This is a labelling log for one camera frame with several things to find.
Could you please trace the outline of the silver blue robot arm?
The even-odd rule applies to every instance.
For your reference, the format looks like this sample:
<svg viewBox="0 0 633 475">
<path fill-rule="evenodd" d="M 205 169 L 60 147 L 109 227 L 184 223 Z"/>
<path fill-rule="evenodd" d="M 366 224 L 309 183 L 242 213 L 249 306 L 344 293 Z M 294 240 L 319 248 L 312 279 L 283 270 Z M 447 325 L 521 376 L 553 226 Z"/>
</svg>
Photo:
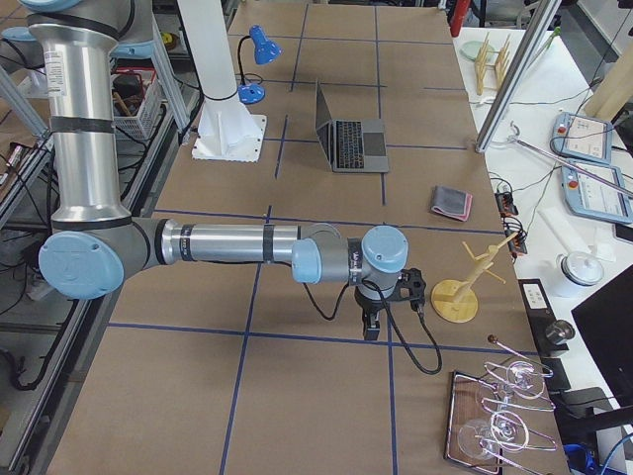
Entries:
<svg viewBox="0 0 633 475">
<path fill-rule="evenodd" d="M 177 261 L 281 264 L 302 284 L 353 288 L 368 340 L 378 336 L 378 316 L 392 303 L 422 303 L 406 267 L 407 239 L 390 226 L 346 238 L 327 224 L 180 225 L 134 217 L 121 200 L 110 58 L 120 43 L 151 42 L 150 3 L 30 1 L 27 9 L 43 50 L 60 195 L 39 268 L 58 292 L 96 299 Z"/>
</svg>

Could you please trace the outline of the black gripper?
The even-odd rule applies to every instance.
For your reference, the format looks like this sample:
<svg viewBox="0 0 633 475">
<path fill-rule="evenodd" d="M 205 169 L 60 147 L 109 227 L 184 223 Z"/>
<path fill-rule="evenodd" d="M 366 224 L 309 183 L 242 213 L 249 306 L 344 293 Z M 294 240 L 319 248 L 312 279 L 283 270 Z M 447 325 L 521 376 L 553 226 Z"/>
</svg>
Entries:
<svg viewBox="0 0 633 475">
<path fill-rule="evenodd" d="M 354 292 L 356 303 L 362 309 L 363 338 L 377 340 L 380 335 L 379 313 L 385 308 L 380 298 L 371 298 L 363 294 L 359 287 Z"/>
</svg>

